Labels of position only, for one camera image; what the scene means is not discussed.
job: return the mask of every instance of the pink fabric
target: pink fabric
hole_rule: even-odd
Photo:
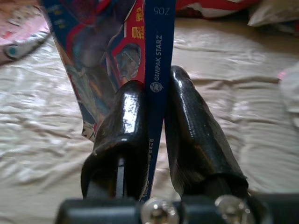
[[[24,16],[20,9],[25,7],[34,8],[36,13]],[[11,20],[18,22],[19,26],[10,23]],[[42,43],[49,34],[50,30],[36,0],[0,1],[0,64],[23,57]],[[16,57],[7,54],[11,45],[18,48],[19,54]]]

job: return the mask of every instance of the red fabric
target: red fabric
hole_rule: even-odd
[[[210,9],[223,9],[234,11],[240,11],[247,8],[260,0],[242,0],[239,3],[231,2],[229,0],[177,0],[177,12],[186,9],[190,4],[199,3],[202,8]]]

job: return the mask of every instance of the white bed sheet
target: white bed sheet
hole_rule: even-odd
[[[187,70],[223,128],[249,187],[298,192],[299,134],[277,74],[299,61],[299,41],[239,21],[179,19],[173,64]],[[0,67],[0,223],[50,224],[59,204],[81,197],[80,170],[92,143],[50,38]],[[152,196],[178,198],[162,135]]]

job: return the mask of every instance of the metal screw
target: metal screw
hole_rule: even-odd
[[[177,209],[171,202],[159,198],[151,198],[141,208],[143,224],[178,224]]]
[[[233,195],[222,195],[215,201],[228,224],[255,224],[255,219],[244,201]]]

